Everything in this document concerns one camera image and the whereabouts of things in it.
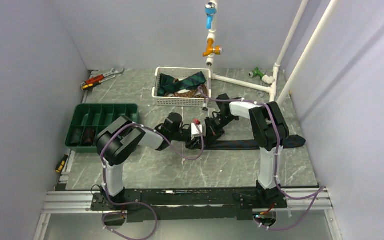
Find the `navy brown striped tie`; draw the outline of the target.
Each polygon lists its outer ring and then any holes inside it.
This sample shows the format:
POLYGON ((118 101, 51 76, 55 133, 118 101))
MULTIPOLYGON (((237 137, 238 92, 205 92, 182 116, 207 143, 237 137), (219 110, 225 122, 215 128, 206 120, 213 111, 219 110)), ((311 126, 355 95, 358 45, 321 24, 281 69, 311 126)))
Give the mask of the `navy brown striped tie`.
MULTIPOLYGON (((284 149, 294 149, 303 147, 306 143, 306 139, 300 135, 290 135, 283 141, 284 149)), ((214 141, 209 146, 205 146, 205 150, 214 151, 248 151, 258 150, 260 147, 253 139, 249 140, 228 140, 228 141, 214 141)))

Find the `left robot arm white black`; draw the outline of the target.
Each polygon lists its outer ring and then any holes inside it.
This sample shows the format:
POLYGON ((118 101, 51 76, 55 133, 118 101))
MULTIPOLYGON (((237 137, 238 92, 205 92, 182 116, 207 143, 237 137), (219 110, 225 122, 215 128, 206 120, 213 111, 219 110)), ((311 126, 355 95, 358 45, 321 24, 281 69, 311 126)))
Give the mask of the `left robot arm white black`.
POLYGON ((174 112, 155 128, 135 123, 126 116, 116 119, 94 140, 103 168, 104 204, 117 210, 125 202, 124 162, 138 146, 163 151, 171 147, 172 142, 183 142, 188 147, 204 150, 204 136, 199 121, 184 124, 182 116, 174 112))

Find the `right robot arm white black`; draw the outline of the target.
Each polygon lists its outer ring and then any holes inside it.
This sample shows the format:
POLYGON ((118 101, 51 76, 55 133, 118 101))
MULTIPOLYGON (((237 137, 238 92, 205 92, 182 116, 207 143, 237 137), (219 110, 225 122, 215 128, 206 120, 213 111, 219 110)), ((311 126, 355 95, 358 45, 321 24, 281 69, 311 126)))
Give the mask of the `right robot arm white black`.
POLYGON ((279 158, 285 141, 290 136, 289 127, 279 105, 272 101, 258 103, 240 97, 230 98, 226 93, 214 99, 219 111, 205 119, 206 150, 253 150, 260 151, 260 172, 256 183, 256 203, 267 208, 283 199, 279 181, 279 158), (224 127, 234 120, 250 121, 252 140, 220 141, 224 127))

